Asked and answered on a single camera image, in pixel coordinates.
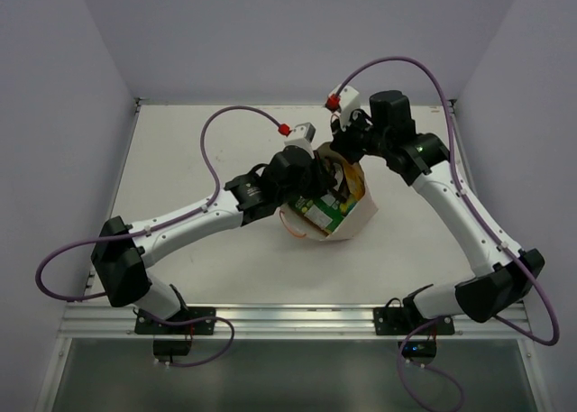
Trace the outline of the green snack pouch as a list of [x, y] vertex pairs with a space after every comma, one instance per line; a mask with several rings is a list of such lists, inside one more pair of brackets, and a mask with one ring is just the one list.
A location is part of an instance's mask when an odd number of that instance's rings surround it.
[[331, 194], [325, 194], [320, 198], [300, 197], [289, 203], [288, 207], [322, 232], [330, 234], [339, 227], [357, 202], [358, 199], [353, 195], [342, 202]]

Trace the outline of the beige paper bag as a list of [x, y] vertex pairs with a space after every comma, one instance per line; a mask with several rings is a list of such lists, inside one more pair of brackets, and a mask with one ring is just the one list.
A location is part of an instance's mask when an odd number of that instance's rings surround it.
[[[320, 145], [317, 148], [317, 152], [321, 157], [333, 157], [338, 159], [341, 163], [346, 161], [338, 153], [332, 151], [327, 142]], [[319, 242], [350, 240], [354, 236], [358, 235], [366, 224], [369, 223], [371, 218], [377, 213], [378, 208], [371, 197], [371, 192], [366, 183], [362, 166], [359, 163], [355, 163], [353, 166], [359, 170], [364, 178], [365, 196], [357, 202], [355, 207], [349, 212], [348, 216], [344, 218], [339, 227], [333, 233], [326, 234], [322, 232], [306, 219], [293, 212], [289, 208], [289, 204], [283, 205], [279, 210], [279, 218], [285, 229], [297, 238], [306, 238]], [[343, 177], [336, 178], [339, 187], [342, 179]]]

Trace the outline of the orange snack bag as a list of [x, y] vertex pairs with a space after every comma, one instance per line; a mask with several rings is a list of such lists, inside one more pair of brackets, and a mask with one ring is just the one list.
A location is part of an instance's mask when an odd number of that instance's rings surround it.
[[343, 196], [343, 206], [353, 206], [365, 196], [365, 185], [362, 174], [346, 161], [341, 163], [343, 179], [339, 192]]

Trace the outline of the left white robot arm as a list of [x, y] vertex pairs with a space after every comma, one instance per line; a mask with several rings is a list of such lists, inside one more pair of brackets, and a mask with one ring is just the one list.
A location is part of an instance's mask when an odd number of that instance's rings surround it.
[[126, 224], [107, 220], [91, 261], [111, 307], [135, 305], [167, 333], [185, 327], [188, 312], [175, 287], [148, 273], [171, 253], [215, 233], [273, 215], [300, 198], [333, 191], [336, 178], [316, 152], [289, 146], [267, 164], [218, 186], [218, 193], [161, 217]]

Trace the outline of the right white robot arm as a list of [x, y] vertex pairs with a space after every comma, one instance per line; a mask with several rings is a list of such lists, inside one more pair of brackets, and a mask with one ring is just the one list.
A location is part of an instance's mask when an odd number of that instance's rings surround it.
[[450, 152], [433, 133], [420, 133], [408, 98], [398, 90], [376, 93], [361, 108], [353, 87], [337, 88], [327, 107], [339, 114], [331, 125], [331, 147], [355, 163], [364, 156], [385, 160], [439, 215], [459, 243], [472, 271], [467, 279], [427, 285], [404, 298], [403, 326], [424, 332], [438, 316], [467, 315], [484, 323], [531, 289], [518, 267], [538, 276], [545, 259], [503, 232], [460, 175], [450, 169]]

